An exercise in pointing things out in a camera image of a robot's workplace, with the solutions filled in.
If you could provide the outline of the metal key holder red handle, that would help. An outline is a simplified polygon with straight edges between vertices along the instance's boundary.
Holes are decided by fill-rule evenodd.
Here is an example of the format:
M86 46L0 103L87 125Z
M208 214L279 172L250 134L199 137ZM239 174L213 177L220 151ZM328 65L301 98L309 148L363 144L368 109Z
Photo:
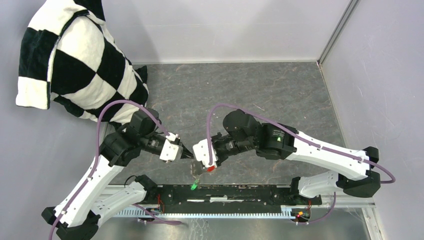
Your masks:
M200 176L203 173L211 172L217 167L216 164L213 164L211 166L204 166L201 161L197 161L193 159L190 162L190 173L192 176Z

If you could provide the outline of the key with green tag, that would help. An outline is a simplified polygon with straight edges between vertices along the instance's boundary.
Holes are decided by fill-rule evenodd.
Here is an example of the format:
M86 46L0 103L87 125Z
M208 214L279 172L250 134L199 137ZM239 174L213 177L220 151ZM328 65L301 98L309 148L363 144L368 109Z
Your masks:
M191 185L190 190L194 191L198 187L198 183L199 183L199 181L195 180L194 183Z

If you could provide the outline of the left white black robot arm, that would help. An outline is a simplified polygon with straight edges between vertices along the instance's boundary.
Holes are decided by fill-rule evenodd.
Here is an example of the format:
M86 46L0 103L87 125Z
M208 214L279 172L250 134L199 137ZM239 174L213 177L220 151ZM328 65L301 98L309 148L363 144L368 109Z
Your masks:
M177 135L163 136L156 131L160 122L154 109L135 112L130 122L104 138L98 156L65 200L43 210L43 219L61 240L90 240L118 212L133 204L151 204L160 199L158 185L145 174L136 176L117 193L99 199L111 180L142 151L157 155L164 162L194 157Z

